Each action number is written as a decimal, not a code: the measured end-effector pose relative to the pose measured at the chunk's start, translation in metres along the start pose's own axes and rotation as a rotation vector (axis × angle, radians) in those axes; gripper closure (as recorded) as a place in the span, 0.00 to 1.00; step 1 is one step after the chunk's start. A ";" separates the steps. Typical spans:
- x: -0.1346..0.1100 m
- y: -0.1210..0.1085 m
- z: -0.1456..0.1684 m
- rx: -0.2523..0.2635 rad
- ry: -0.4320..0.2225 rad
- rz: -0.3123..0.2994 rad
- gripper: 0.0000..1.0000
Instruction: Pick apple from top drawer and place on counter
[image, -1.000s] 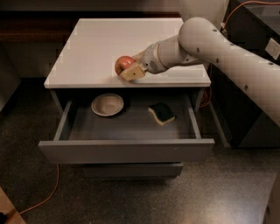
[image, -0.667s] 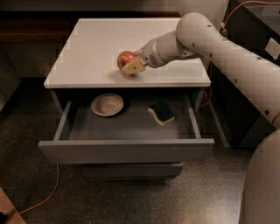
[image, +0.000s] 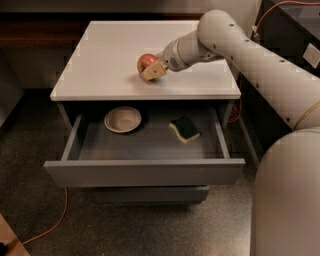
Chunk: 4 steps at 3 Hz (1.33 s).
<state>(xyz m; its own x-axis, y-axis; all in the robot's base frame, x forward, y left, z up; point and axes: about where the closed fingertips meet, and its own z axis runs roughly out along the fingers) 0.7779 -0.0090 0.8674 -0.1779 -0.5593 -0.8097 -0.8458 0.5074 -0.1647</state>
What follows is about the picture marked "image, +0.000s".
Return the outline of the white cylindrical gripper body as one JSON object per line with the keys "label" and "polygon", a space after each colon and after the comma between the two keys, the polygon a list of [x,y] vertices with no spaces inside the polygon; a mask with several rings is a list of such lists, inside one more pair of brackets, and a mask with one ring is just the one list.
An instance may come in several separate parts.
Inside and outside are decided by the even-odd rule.
{"label": "white cylindrical gripper body", "polygon": [[192,41],[176,39],[157,54],[164,66],[173,72],[180,72],[192,66]]}

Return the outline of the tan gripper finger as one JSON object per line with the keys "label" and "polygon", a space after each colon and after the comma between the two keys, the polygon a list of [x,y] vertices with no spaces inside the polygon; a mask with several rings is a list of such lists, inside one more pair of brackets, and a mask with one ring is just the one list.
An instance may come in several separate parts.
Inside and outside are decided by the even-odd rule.
{"label": "tan gripper finger", "polygon": [[161,62],[156,60],[149,67],[147,67],[142,73],[140,73],[141,77],[147,81],[151,81],[160,77],[165,76],[167,73],[167,66]]}

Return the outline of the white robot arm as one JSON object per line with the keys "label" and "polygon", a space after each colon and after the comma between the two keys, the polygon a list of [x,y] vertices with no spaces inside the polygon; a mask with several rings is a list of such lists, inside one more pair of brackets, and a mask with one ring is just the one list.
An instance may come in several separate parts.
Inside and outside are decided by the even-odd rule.
{"label": "white robot arm", "polygon": [[153,80],[218,58],[229,60],[287,125],[256,172],[250,256],[320,256],[320,79],[248,38],[221,10],[140,58],[137,70]]}

